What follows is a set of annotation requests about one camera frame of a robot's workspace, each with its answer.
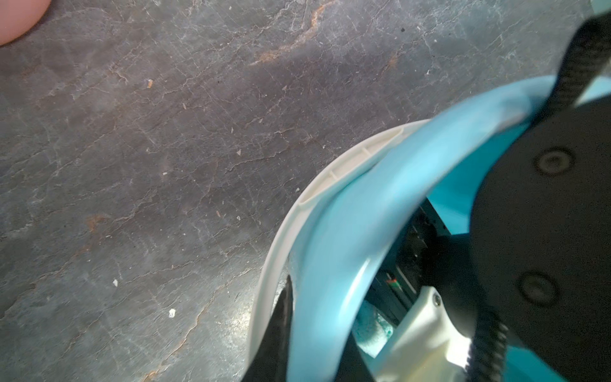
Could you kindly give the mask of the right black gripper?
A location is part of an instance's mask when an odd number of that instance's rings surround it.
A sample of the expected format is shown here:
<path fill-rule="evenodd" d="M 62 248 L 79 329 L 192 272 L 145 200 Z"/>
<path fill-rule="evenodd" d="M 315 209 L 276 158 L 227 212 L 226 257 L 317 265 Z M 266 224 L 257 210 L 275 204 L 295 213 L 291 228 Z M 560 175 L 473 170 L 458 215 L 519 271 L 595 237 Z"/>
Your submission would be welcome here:
<path fill-rule="evenodd" d="M 398 325 L 416 302 L 422 286 L 423 258 L 450 231 L 430 201 L 425 200 L 399 232 L 367 292 L 390 324 Z"/>

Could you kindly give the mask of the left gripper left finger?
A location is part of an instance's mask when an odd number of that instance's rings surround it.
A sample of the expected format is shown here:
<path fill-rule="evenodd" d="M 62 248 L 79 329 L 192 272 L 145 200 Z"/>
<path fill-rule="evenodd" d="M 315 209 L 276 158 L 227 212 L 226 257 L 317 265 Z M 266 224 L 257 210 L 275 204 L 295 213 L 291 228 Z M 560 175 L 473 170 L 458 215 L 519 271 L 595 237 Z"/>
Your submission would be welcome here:
<path fill-rule="evenodd" d="M 286 381 L 293 314 L 294 292 L 291 277 L 288 275 L 263 340 L 242 381 Z"/>

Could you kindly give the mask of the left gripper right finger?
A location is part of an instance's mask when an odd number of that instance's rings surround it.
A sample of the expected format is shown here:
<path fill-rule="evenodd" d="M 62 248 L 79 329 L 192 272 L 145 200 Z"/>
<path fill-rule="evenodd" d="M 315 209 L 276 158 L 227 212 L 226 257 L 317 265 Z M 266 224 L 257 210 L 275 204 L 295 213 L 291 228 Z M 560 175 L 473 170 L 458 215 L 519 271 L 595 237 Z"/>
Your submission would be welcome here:
<path fill-rule="evenodd" d="M 352 334 L 348 336 L 335 382 L 374 382 Z"/>

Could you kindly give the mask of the blue bucket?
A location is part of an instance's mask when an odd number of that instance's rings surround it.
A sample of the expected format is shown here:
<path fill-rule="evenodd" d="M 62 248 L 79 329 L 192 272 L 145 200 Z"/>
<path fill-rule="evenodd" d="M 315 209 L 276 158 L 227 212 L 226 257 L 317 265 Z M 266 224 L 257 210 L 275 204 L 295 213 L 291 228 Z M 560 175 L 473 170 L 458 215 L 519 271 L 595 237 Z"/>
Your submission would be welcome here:
<path fill-rule="evenodd" d="M 485 176 L 538 125 L 533 119 L 554 83 L 543 76 L 494 89 L 434 119 L 374 135 L 328 165 L 270 247 L 251 314 L 248 367 L 289 275 L 294 314 L 286 381 L 335 381 L 356 315 L 401 229 L 428 200 L 451 234 L 468 233 Z M 610 99 L 604 77 L 574 107 L 602 97 Z M 523 345 L 509 346 L 507 362 L 506 381 L 569 381 Z"/>

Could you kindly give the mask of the pink plastic bucket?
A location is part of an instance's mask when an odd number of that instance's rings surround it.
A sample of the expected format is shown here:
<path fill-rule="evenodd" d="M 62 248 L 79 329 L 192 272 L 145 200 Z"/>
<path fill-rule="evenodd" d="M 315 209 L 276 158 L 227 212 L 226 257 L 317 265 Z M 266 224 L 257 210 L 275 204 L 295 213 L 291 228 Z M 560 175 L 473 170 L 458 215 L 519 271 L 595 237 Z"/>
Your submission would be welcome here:
<path fill-rule="evenodd" d="M 51 0 L 1 0 L 1 46 L 31 30 L 49 9 Z"/>

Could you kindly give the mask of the light green cloth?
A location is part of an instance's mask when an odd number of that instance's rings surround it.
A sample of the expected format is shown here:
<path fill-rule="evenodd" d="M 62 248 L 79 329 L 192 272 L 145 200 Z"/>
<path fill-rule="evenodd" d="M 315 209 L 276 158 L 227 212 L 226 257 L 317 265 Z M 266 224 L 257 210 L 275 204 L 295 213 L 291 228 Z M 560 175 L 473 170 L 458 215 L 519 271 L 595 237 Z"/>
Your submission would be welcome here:
<path fill-rule="evenodd" d="M 376 358 L 394 334 L 394 326 L 367 301 L 364 301 L 353 323 L 357 346 L 369 357 Z"/>

